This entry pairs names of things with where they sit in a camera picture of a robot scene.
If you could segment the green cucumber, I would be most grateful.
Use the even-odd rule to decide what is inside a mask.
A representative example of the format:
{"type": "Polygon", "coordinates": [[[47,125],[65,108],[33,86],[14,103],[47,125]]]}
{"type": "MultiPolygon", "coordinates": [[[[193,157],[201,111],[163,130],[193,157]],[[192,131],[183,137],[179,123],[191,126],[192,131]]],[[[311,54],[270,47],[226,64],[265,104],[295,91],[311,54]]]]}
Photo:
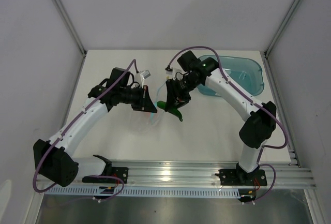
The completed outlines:
{"type": "Polygon", "coordinates": [[[183,121],[183,115],[176,107],[168,107],[165,101],[158,101],[157,107],[164,110],[164,112],[168,112],[179,119],[180,122],[183,121]]]}

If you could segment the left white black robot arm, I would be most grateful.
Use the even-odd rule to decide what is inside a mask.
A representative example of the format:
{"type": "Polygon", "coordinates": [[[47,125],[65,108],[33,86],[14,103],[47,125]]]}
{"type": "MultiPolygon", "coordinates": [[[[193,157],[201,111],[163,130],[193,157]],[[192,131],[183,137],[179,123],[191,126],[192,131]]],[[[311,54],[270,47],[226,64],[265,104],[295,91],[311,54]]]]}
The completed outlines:
{"type": "Polygon", "coordinates": [[[133,75],[129,70],[114,68],[108,78],[91,89],[79,114],[70,123],[48,140],[36,141],[35,175],[40,174],[62,187],[76,178],[85,183],[117,183],[109,159],[101,155],[80,159],[72,156],[91,128],[118,104],[128,104],[134,111],[157,113],[144,83],[150,75],[148,70],[133,75]]]}

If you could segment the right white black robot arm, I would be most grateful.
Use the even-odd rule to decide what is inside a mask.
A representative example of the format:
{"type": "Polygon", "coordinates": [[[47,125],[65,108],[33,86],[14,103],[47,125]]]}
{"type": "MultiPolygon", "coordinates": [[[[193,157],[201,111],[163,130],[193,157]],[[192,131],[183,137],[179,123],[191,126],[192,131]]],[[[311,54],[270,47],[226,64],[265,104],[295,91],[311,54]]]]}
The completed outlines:
{"type": "Polygon", "coordinates": [[[157,102],[157,106],[182,121],[183,116],[179,109],[189,103],[190,92],[199,85],[207,86],[219,94],[244,121],[239,131],[244,146],[236,165],[235,178],[241,184],[249,184],[260,167],[258,161],[263,143],[276,129],[275,104],[255,100],[230,78],[218,58],[201,60],[192,51],[187,51],[179,56],[177,62],[181,67],[179,71],[175,71],[170,65],[165,69],[172,76],[165,83],[167,99],[157,102]]]}

